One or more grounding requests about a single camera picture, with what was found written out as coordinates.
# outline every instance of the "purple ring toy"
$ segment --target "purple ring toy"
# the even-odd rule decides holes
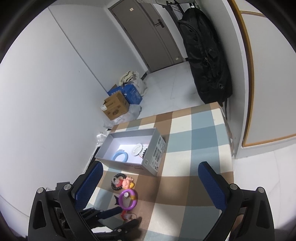
[[[122,202],[122,198],[124,196],[124,194],[126,192],[129,192],[130,193],[130,198],[133,200],[132,204],[130,207],[125,207],[123,205],[123,202]],[[123,209],[123,210],[132,210],[136,205],[137,205],[137,196],[136,196],[136,193],[133,189],[126,189],[124,190],[120,195],[119,195],[119,198],[118,198],[118,203],[119,203],[119,206]]]

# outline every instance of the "door handle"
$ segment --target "door handle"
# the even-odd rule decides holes
[[[154,25],[155,27],[157,27],[157,26],[159,26],[159,25],[160,25],[162,28],[165,27],[160,19],[158,19],[157,21],[158,21],[158,23]]]

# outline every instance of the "checkered blanket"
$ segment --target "checkered blanket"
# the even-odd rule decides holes
[[[230,132],[217,103],[146,117],[114,126],[111,132],[157,128],[167,143],[156,177],[126,173],[134,178],[137,206],[131,210],[141,218],[139,229],[129,240],[203,240],[221,214],[197,173],[207,161],[229,183],[233,183]],[[103,177],[88,207],[107,210],[115,206],[121,191],[111,188],[114,175],[122,172],[104,166]],[[104,220],[113,229],[122,224],[120,215]]]

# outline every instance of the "metal bolt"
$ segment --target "metal bolt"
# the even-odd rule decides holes
[[[64,189],[65,190],[69,190],[71,188],[71,184],[66,184],[65,186],[64,186]]]
[[[44,188],[38,188],[38,189],[37,189],[37,192],[38,192],[38,193],[42,193],[43,190],[44,190]]]
[[[262,187],[259,187],[258,188],[258,191],[261,192],[261,193],[264,193],[265,192],[264,188],[262,188]]]
[[[231,188],[232,190],[237,190],[237,185],[235,185],[235,184],[230,184],[230,188]]]

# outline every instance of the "gray box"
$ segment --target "gray box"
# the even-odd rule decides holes
[[[133,156],[136,144],[148,144],[144,159]],[[166,143],[156,128],[110,133],[96,154],[96,159],[107,167],[143,175],[157,175]],[[128,153],[127,162],[113,161],[112,157],[122,149]]]

